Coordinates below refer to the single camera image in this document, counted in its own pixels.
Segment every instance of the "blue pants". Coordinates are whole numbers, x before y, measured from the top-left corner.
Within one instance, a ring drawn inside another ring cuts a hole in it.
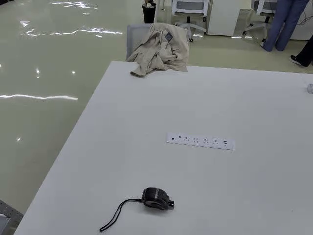
[[[285,49],[308,2],[309,0],[277,1],[274,20],[271,25],[271,29],[269,30],[268,38],[263,44],[263,48],[265,50],[272,51],[274,45],[278,51],[283,51]]]

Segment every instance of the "trash can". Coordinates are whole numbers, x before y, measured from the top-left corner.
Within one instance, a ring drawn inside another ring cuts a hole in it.
[[[155,13],[156,13],[156,4],[151,3],[149,7],[147,4],[142,5],[143,9],[143,17],[145,18],[145,24],[153,24],[155,20]]]

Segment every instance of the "person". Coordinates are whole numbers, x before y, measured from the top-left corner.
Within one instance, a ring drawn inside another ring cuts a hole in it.
[[[290,56],[290,60],[295,64],[307,67],[313,61],[313,36],[297,56]]]
[[[309,0],[278,0],[268,38],[260,46],[266,51],[272,51],[274,46],[278,51],[283,51],[308,2]]]

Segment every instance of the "power strip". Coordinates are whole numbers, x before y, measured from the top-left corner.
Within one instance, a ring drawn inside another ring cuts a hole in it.
[[[183,133],[167,133],[166,142],[198,147],[235,150],[235,141],[210,136],[192,136]]]

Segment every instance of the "jacket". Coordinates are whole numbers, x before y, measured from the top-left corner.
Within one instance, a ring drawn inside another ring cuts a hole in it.
[[[127,61],[139,64],[131,72],[132,75],[145,76],[153,70],[187,71],[188,57],[187,30],[170,24],[154,23]]]

